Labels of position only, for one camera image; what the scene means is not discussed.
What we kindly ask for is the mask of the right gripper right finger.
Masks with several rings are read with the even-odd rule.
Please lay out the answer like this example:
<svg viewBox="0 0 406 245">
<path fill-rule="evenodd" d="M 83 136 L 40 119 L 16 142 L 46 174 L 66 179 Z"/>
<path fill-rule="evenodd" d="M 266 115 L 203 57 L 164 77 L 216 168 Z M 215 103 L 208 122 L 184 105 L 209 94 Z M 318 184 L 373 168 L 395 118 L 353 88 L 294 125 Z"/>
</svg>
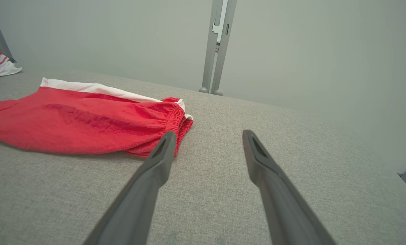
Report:
<svg viewBox="0 0 406 245">
<path fill-rule="evenodd" d="M 274 245 L 334 245 L 310 206 L 251 130 L 243 131 L 251 181 L 259 188 Z"/>
</svg>

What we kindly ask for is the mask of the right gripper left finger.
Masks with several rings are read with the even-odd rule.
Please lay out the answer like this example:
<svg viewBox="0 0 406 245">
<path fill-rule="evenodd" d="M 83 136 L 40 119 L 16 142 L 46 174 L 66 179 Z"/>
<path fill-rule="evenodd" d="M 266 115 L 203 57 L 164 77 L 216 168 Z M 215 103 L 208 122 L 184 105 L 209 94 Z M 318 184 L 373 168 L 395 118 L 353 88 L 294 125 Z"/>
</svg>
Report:
<svg viewBox="0 0 406 245">
<path fill-rule="evenodd" d="M 176 133 L 166 132 L 107 209 L 85 245 L 145 245 L 159 189 L 169 179 Z"/>
</svg>

